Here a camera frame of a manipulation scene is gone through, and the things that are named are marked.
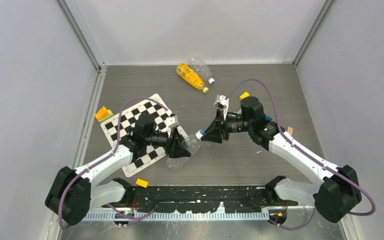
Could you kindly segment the blue Pocari Sweat cap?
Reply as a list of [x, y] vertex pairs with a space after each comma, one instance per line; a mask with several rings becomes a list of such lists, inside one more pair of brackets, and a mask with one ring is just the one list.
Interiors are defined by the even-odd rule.
[[206, 134], [205, 131], [202, 130], [202, 129], [200, 129], [200, 130], [198, 130], [198, 131], [195, 133], [195, 136], [196, 136], [197, 139], [201, 140], [202, 137], [203, 137], [205, 134]]

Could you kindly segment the clear plastic bottle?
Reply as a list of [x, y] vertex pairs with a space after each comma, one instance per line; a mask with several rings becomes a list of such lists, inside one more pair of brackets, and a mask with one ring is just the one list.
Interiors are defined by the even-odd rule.
[[204, 135], [204, 130], [200, 129], [195, 134], [188, 135], [180, 143], [176, 143], [174, 153], [168, 154], [167, 166], [172, 170], [182, 167], [199, 150], [202, 145], [201, 138]]

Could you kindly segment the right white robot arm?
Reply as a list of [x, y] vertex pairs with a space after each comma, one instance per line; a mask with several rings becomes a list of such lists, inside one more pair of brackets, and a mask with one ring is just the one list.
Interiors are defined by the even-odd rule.
[[314, 207], [327, 221], [337, 223], [361, 202], [356, 171], [349, 165], [339, 167], [297, 142], [266, 117], [258, 98], [242, 99], [240, 112], [228, 111], [229, 100], [224, 95], [217, 95], [214, 105], [218, 109], [202, 141], [221, 144], [229, 140], [230, 134], [247, 133], [256, 145], [286, 160], [310, 180], [303, 183], [277, 176], [265, 186], [265, 198], [271, 205], [283, 200], [302, 203]]

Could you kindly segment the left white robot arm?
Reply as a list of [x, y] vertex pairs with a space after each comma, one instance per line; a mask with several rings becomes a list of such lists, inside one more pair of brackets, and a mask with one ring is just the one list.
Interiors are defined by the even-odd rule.
[[133, 186], [121, 178], [101, 184], [116, 170], [133, 164], [147, 154], [148, 147], [161, 147], [170, 158], [190, 157], [179, 132], [179, 121], [174, 113], [165, 120], [166, 131], [157, 130], [155, 119], [143, 113], [131, 132], [122, 137], [113, 150], [88, 164], [72, 169], [61, 168], [45, 198], [45, 206], [58, 215], [61, 224], [78, 224], [95, 208], [118, 203], [128, 207], [133, 203]]

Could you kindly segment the yellow juice bottle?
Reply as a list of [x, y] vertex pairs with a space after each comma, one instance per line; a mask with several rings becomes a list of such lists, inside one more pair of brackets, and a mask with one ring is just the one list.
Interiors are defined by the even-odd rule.
[[181, 63], [176, 67], [176, 73], [188, 84], [195, 89], [200, 90], [204, 94], [208, 93], [209, 88], [205, 85], [204, 81], [199, 75], [192, 70], [187, 64]]

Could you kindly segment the clear bottle blue cap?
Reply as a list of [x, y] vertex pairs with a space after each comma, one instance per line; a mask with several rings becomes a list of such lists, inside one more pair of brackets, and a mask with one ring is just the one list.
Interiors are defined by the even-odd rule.
[[190, 57], [189, 66], [203, 81], [208, 82], [210, 85], [215, 84], [216, 81], [213, 77], [213, 73], [204, 61], [197, 57]]

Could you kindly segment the black white chessboard mat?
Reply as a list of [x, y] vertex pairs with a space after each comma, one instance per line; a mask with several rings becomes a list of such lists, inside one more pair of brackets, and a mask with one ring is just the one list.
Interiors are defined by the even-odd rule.
[[[165, 120], [174, 114], [157, 93], [102, 121], [100, 126], [111, 147], [119, 144], [133, 151], [132, 160], [122, 166], [126, 177], [132, 177], [168, 157], [163, 147], [152, 146], [153, 131], [168, 132]], [[179, 125], [178, 131], [187, 137]]]

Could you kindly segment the yellow block near base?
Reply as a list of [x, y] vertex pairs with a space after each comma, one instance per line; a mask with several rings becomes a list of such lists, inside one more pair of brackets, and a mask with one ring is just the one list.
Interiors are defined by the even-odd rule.
[[143, 180], [141, 178], [138, 178], [136, 181], [135, 181], [135, 184], [139, 187], [142, 187], [142, 188], [147, 188], [149, 186], [149, 182], [146, 181], [146, 180]]

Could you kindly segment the blue lego brick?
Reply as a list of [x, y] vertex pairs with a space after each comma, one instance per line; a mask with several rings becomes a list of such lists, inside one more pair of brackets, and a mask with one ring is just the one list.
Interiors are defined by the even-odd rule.
[[272, 121], [272, 120], [273, 120], [273, 119], [272, 119], [270, 116], [268, 116], [268, 115], [265, 116], [265, 119], [266, 119], [267, 121]]

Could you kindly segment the tan wooden block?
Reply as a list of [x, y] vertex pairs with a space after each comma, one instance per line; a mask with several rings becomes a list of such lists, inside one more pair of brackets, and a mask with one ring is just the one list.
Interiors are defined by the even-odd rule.
[[290, 136], [292, 136], [292, 135], [293, 135], [293, 131], [294, 131], [294, 129], [293, 129], [292, 127], [288, 126], [287, 129], [286, 129], [286, 131], [288, 132], [288, 134], [289, 134]]

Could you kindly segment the orange green block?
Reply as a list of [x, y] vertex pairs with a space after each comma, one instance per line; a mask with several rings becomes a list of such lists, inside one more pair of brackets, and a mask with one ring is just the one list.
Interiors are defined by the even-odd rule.
[[105, 121], [106, 119], [112, 117], [114, 114], [113, 112], [108, 109], [106, 106], [103, 106], [102, 108], [100, 108], [96, 113], [95, 113], [95, 119], [101, 123], [103, 121]]

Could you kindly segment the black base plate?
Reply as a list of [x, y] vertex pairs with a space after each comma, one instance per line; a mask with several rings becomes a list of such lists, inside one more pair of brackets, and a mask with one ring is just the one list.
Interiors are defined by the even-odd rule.
[[185, 214], [214, 213], [223, 207], [226, 213], [257, 213], [265, 207], [298, 206], [296, 201], [281, 200], [271, 188], [259, 185], [131, 185], [116, 178], [127, 188], [122, 200], [111, 202], [116, 208], [131, 208], [140, 213]]

